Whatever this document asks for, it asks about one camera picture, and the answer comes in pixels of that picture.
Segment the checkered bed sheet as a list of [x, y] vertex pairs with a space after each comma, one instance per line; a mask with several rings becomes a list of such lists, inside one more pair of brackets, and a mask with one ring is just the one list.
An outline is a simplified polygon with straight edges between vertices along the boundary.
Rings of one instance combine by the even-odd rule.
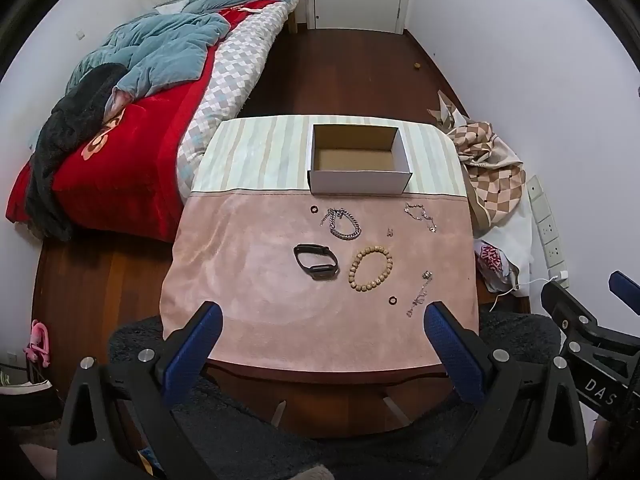
[[264, 70], [269, 51], [298, 0], [264, 2], [244, 15], [226, 38], [216, 44], [209, 83], [178, 145], [176, 178], [180, 197], [191, 193], [201, 159], [222, 122], [239, 115]]

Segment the pink and striped table cloth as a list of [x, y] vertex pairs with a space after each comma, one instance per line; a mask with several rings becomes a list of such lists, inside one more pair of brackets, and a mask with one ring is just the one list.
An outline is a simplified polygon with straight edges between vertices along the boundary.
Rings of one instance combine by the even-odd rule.
[[[399, 193], [320, 194], [316, 135], [401, 152]], [[431, 125], [347, 116], [221, 124], [184, 206], [160, 294], [166, 333], [218, 304], [217, 362], [293, 373], [382, 373], [438, 364], [425, 308], [478, 326], [471, 216], [454, 144]]]

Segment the white cardboard box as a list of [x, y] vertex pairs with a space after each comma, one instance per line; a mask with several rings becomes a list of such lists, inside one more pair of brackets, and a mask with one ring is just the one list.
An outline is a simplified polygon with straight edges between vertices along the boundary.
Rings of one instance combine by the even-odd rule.
[[400, 130], [390, 126], [311, 127], [307, 180], [314, 195], [395, 196], [412, 177]]

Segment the brown checkered cloth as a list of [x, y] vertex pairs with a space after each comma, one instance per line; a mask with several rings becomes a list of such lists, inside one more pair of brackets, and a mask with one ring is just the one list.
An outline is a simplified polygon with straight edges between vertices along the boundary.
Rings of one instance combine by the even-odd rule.
[[523, 162], [496, 135], [490, 122], [474, 122], [444, 92], [437, 95], [439, 109], [428, 112], [454, 144], [474, 231], [485, 234], [506, 222], [520, 203], [526, 182]]

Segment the black smart band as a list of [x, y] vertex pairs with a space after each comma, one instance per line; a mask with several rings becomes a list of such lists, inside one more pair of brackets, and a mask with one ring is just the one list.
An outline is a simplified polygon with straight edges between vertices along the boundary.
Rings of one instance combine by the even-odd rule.
[[337, 256], [328, 246], [298, 244], [293, 255], [299, 269], [315, 281], [334, 280], [340, 273]]

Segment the pink slipper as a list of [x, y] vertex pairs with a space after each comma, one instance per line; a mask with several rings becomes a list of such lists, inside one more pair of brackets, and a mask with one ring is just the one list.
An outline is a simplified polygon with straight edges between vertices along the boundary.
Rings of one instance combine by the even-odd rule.
[[29, 343], [23, 349], [26, 359], [32, 363], [40, 363], [43, 367], [50, 365], [50, 342], [47, 326], [33, 320], [30, 326]]

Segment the blue quilted comforter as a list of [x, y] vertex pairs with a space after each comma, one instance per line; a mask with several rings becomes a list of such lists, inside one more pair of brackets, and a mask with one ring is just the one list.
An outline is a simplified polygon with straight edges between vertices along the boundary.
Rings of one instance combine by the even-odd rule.
[[220, 11], [253, 1], [257, 0], [186, 0], [178, 13], [148, 13], [121, 24], [76, 65], [65, 91], [71, 92], [94, 68], [108, 63], [125, 67], [113, 88], [131, 101], [197, 80], [208, 49], [231, 30]]

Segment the white power strip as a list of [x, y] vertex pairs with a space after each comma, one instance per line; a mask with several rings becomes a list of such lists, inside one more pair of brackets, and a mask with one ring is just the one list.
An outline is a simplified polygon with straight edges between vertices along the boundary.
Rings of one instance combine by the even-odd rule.
[[551, 281], [559, 283], [563, 288], [567, 288], [570, 286], [570, 277], [568, 276], [560, 233], [544, 188], [537, 176], [527, 180], [526, 190], [549, 278]]

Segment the red blanket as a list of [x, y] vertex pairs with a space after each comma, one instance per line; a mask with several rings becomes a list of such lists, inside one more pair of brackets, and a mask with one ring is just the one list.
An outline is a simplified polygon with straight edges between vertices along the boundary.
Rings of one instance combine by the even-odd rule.
[[[232, 30], [244, 18], [244, 6], [253, 12], [264, 2], [276, 1], [257, 0], [220, 13], [228, 18]], [[121, 232], [162, 242], [175, 238], [185, 201], [177, 186], [178, 145], [209, 83], [215, 52], [216, 44], [208, 49], [197, 80], [175, 84], [137, 101], [112, 89], [101, 129], [64, 160], [53, 178], [52, 190], [73, 222], [68, 240], [85, 230]], [[67, 93], [64, 90], [61, 99]], [[32, 154], [12, 186], [6, 218], [27, 226], [36, 237], [58, 240], [42, 236], [25, 210]]]

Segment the black fuzzy blanket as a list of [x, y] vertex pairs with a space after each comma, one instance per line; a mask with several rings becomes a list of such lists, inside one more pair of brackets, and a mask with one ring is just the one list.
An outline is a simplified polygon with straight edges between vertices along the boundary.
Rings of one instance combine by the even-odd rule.
[[52, 190], [54, 175], [70, 154], [99, 132], [112, 89], [126, 73], [119, 63], [96, 66], [55, 104], [42, 126], [29, 161], [25, 198], [25, 210], [42, 236], [70, 238], [73, 222]]

